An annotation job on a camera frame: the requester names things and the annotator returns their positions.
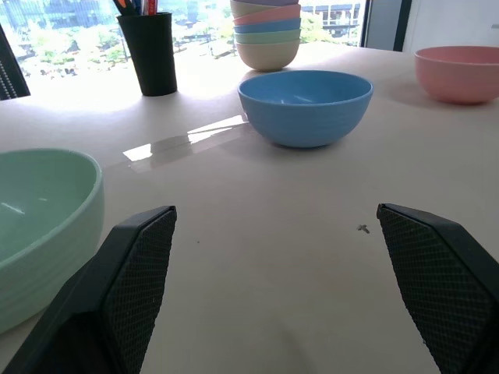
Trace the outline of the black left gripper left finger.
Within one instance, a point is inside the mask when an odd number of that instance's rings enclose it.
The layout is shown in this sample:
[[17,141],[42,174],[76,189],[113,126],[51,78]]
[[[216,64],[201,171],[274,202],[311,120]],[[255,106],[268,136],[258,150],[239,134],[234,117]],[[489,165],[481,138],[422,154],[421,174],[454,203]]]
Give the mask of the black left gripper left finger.
[[115,225],[63,285],[2,374],[140,374],[165,292],[177,211]]

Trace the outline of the green stacked bowl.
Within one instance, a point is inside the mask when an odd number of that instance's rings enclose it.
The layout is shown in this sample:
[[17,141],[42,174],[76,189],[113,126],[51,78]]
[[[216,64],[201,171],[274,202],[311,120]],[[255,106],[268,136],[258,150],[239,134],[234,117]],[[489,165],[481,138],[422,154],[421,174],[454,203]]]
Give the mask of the green stacked bowl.
[[300,29],[294,29],[262,33],[234,33],[234,36],[239,44],[280,44],[298,40],[300,34]]

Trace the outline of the beige stacked bowl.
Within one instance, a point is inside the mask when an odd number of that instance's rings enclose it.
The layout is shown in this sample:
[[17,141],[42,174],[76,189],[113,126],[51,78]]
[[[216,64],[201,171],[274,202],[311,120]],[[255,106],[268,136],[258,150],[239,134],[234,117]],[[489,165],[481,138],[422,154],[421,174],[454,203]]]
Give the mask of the beige stacked bowl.
[[299,49],[300,40],[277,44],[240,44],[236,49],[241,60],[261,72],[278,71],[289,65]]

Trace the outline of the pink stacked bowl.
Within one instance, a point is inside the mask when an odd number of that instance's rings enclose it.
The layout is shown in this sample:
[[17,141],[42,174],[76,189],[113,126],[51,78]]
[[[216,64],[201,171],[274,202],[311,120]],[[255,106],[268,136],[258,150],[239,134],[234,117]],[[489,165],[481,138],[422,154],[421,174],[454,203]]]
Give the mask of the pink stacked bowl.
[[300,16],[301,5],[287,5],[261,12],[250,13],[245,16],[237,17],[233,20],[235,26],[245,26],[254,23],[266,23],[285,19],[295,19]]

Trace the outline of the blue stacked bowl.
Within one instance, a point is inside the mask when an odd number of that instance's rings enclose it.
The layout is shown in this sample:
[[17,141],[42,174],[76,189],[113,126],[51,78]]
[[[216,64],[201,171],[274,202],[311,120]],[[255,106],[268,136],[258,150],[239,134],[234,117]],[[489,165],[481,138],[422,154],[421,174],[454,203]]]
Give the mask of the blue stacked bowl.
[[279,21],[255,23],[241,26],[234,26],[234,31],[237,34],[255,34],[255,33],[268,33],[280,32],[288,30],[296,30],[301,26],[301,19],[283,19]]

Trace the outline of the black pen cup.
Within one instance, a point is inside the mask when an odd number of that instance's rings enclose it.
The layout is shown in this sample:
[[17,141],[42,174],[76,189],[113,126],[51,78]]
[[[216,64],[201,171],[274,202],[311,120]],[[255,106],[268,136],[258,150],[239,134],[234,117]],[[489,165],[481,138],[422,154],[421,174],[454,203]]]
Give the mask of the black pen cup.
[[172,14],[119,16],[141,93],[158,97],[177,91]]

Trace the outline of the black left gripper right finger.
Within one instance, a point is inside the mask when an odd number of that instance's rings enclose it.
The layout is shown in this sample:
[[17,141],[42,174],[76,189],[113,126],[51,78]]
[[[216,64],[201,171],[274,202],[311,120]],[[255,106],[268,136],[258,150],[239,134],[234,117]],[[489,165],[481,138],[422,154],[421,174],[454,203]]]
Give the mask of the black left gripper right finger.
[[398,288],[441,374],[499,374],[499,263],[460,224],[377,208]]

